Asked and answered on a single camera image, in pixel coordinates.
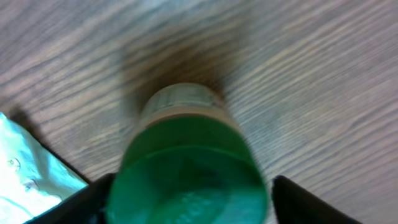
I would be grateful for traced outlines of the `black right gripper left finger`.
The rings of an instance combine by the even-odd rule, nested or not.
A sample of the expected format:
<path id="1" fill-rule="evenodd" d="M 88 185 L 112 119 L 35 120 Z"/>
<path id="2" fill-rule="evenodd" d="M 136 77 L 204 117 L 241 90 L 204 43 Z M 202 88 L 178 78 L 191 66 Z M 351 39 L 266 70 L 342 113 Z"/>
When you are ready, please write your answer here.
<path id="1" fill-rule="evenodd" d="M 106 224 L 105 207 L 116 174 L 110 173 L 28 224 Z"/>

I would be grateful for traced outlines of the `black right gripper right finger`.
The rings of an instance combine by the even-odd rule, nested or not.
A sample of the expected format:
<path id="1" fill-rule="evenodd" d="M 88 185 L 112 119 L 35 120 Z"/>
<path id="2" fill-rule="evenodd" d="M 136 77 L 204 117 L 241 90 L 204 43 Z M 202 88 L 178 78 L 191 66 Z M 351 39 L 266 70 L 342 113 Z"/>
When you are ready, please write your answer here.
<path id="1" fill-rule="evenodd" d="M 360 224 L 283 175 L 271 195 L 278 224 Z"/>

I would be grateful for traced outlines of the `teal orange snack packet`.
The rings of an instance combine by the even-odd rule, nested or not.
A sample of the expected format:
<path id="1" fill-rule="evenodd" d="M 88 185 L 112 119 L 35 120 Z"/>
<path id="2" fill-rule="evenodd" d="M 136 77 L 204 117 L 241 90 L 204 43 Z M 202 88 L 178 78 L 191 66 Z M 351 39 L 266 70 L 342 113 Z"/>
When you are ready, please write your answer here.
<path id="1" fill-rule="evenodd" d="M 1 223 L 26 223 L 87 186 L 30 132 L 1 114 Z"/>

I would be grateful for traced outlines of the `white green round container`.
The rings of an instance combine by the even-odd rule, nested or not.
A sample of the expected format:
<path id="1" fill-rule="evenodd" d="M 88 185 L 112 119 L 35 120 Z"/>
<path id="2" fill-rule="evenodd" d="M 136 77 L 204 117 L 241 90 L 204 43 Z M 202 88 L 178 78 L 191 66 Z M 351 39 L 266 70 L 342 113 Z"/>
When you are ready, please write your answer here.
<path id="1" fill-rule="evenodd" d="M 269 199 L 242 131 L 209 88 L 179 83 L 145 104 L 106 205 L 108 223 L 252 224 Z"/>

